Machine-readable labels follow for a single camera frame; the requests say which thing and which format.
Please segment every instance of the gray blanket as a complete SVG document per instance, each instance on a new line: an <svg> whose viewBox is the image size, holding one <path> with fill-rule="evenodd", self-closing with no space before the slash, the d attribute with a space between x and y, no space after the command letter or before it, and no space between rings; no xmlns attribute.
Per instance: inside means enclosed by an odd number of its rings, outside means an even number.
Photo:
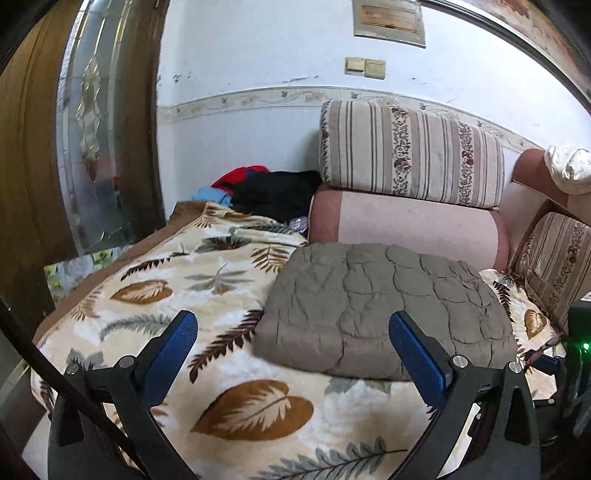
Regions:
<svg viewBox="0 0 591 480"><path fill-rule="evenodd" d="M302 370L408 380L388 339L402 309L449 354L482 367L515 359L511 322L473 267L374 244L298 248L271 289L254 352Z"/></svg>

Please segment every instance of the striped cushion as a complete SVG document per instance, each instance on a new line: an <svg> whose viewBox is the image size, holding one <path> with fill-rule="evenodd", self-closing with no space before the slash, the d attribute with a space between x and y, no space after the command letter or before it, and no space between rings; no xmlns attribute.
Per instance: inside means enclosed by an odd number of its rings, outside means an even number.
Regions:
<svg viewBox="0 0 591 480"><path fill-rule="evenodd" d="M433 113L366 102L323 105L321 172L333 187L473 207L499 205L499 140Z"/></svg>
<svg viewBox="0 0 591 480"><path fill-rule="evenodd" d="M568 333L569 305L591 291L591 228L551 212L534 228L515 266L551 318Z"/></svg>

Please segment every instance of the framed sign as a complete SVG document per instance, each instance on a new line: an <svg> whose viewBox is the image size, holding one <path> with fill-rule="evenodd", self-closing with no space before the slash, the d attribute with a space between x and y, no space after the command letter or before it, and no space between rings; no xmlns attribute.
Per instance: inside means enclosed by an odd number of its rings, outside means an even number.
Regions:
<svg viewBox="0 0 591 480"><path fill-rule="evenodd" d="M421 5L415 0L353 0L357 37L425 47Z"/></svg>

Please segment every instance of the decorative wallpaper border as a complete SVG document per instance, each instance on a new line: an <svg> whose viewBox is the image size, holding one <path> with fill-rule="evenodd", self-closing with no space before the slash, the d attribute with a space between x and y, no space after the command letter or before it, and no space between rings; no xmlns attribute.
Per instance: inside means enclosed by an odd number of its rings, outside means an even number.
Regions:
<svg viewBox="0 0 591 480"><path fill-rule="evenodd" d="M437 102L378 90L341 87L270 87L224 93L200 98L171 107L158 107L158 123L172 124L214 113L236 112L271 107L317 107L328 100L355 100L359 102L386 102L401 108L425 110L446 115L468 125L479 127L498 137L503 146L521 153L528 148L541 148L530 140L500 125L463 110Z"/></svg>

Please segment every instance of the pink sofa cushion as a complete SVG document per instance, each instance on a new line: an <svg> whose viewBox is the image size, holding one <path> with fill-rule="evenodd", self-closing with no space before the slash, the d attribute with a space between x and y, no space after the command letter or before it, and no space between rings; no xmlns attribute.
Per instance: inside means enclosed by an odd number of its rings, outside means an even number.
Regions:
<svg viewBox="0 0 591 480"><path fill-rule="evenodd" d="M464 260L478 270L504 270L509 254L497 212L341 190L314 196L309 237L312 243L401 245Z"/></svg>

